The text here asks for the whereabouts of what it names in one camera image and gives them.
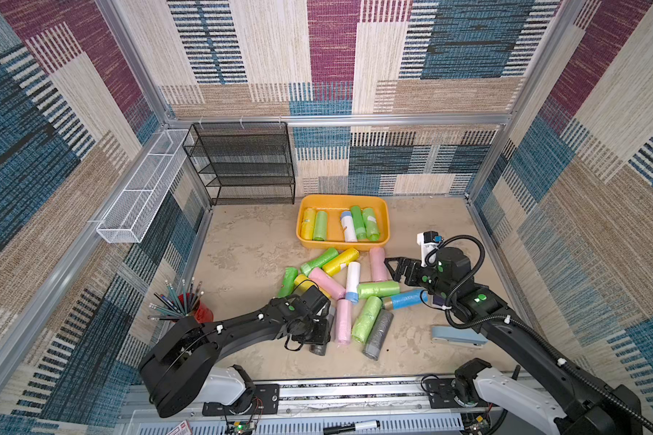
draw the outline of green garbage bag roll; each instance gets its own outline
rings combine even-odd
[[[286,267],[286,274],[283,275],[283,285],[280,286],[279,298],[284,298],[291,294],[295,289],[295,279],[297,278],[297,269],[295,267]]]
[[[357,205],[351,207],[351,216],[353,216],[353,226],[356,229],[356,238],[359,241],[367,241],[366,224],[363,222],[363,213]]]
[[[363,210],[363,221],[366,224],[366,234],[370,241],[379,240],[379,227],[377,226],[377,219],[374,217],[374,210],[370,207]]]
[[[401,288],[396,281],[380,281],[379,283],[360,283],[358,284],[358,298],[364,299],[371,296],[384,298],[399,294]]]
[[[373,329],[374,321],[382,309],[382,300],[379,297],[371,296],[367,298],[366,305],[363,307],[361,314],[356,319],[356,323],[351,329],[351,337],[358,343],[365,343],[370,331]]]
[[[321,256],[314,258],[307,263],[304,263],[302,266],[300,266],[300,270],[303,274],[309,276],[313,268],[322,267],[336,257],[338,257],[338,251],[336,248],[331,247],[324,251]]]
[[[327,212],[320,210],[317,212],[317,221],[315,222],[315,232],[312,237],[313,240],[324,241],[327,239],[327,219],[329,215]]]

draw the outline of white label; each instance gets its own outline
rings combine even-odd
[[[167,432],[167,435],[192,435],[192,431],[189,428],[189,423],[184,420],[174,429]]]

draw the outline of metal extrusion beam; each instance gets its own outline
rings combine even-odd
[[[353,127],[365,125],[504,125],[509,113],[410,113],[401,115],[234,116],[170,120],[169,127],[189,128],[194,123],[275,123],[289,127]]]

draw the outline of beige floor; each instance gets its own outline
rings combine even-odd
[[[391,221],[391,239],[385,246],[388,257],[420,257],[416,234],[422,231],[436,230],[444,237],[479,236],[462,199],[396,197],[387,199],[387,203]],[[226,205],[215,209],[196,267],[196,282],[203,281],[203,302],[216,320],[261,308],[277,293],[287,266],[300,266],[321,253],[304,248],[296,238],[298,209],[298,204]],[[478,258],[476,246],[470,241],[455,242],[453,246],[461,247],[473,262]],[[361,281],[369,281],[367,254],[359,261]],[[335,279],[345,284],[345,275],[346,271],[342,271]],[[476,280],[507,300],[488,258]],[[363,304],[361,301],[355,307],[354,319]],[[493,343],[482,349],[432,343],[431,326],[446,324],[441,312],[414,306],[396,310],[394,315],[376,362],[366,358],[361,353],[362,344],[356,342],[341,347],[330,343],[325,356],[316,356],[306,347],[300,352],[288,352],[281,340],[256,344],[218,364],[240,364],[254,379],[447,373],[475,357],[499,370],[514,367],[512,358]]]

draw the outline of patterned wallpaper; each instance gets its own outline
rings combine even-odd
[[[0,339],[157,125],[94,1],[0,0]],[[196,236],[191,176],[143,243],[96,248],[2,391],[0,434],[111,431],[155,335],[140,305]]]
[[[505,112],[559,0],[121,0],[176,117]],[[291,131],[296,196],[462,194],[496,125]]]
[[[497,125],[295,127],[296,197],[461,195]]]
[[[560,0],[121,0],[179,117],[505,111]]]
[[[653,0],[588,0],[476,199],[535,325],[653,420]]]
[[[181,279],[203,216],[195,176],[180,171],[143,242],[99,243],[0,394],[0,434],[113,431],[159,338],[153,293]]]

